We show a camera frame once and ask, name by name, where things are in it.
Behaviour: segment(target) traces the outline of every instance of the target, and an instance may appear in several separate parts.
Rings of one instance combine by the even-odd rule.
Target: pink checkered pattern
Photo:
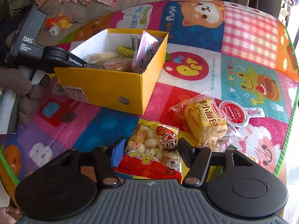
[[[225,6],[222,54],[275,68],[277,44],[275,19]]]

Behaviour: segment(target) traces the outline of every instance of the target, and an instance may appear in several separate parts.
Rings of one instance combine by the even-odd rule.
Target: gray ribbed surface
[[[21,224],[46,224],[27,217]],[[187,189],[177,180],[126,180],[112,190],[104,190],[80,215],[56,224],[116,224],[116,223],[213,223],[213,224],[286,224],[280,217],[260,221],[243,221],[227,217],[215,210],[196,189]]]

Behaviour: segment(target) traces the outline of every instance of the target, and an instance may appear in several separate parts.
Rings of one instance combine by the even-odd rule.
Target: pink package
[[[132,72],[141,74],[154,57],[160,42],[149,33],[143,31],[139,46],[137,45],[133,62]]]

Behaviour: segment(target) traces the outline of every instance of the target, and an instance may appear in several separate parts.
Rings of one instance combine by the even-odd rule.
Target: packaged bread
[[[87,68],[131,72],[132,58],[116,58],[101,63],[87,64]]]
[[[112,60],[118,57],[116,52],[108,51],[102,53],[94,53],[87,55],[83,58],[87,63],[94,64],[94,63],[102,63],[108,60]]]
[[[229,144],[243,139],[210,96],[182,101],[170,110],[175,112],[184,130],[191,132],[199,145],[207,146],[212,151],[223,151]]]
[[[186,105],[184,115],[190,130],[201,144],[209,137],[218,138],[227,132],[225,115],[211,99],[190,102]]]

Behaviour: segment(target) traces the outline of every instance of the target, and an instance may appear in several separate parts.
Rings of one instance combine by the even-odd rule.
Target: colorful play mat
[[[209,93],[219,105],[232,100],[261,107],[265,118],[251,118],[238,131],[238,149],[278,175],[298,102],[298,65],[288,32],[276,18],[234,3],[216,0],[160,1],[131,7],[91,21],[60,41],[71,51],[105,28],[139,28],[169,33],[166,62],[142,118],[179,128],[169,108]],[[1,179],[13,197],[19,181],[71,147],[80,152],[130,138],[139,117],[77,102],[56,77],[39,103],[34,123],[1,136]],[[72,108],[75,118],[59,115]]]

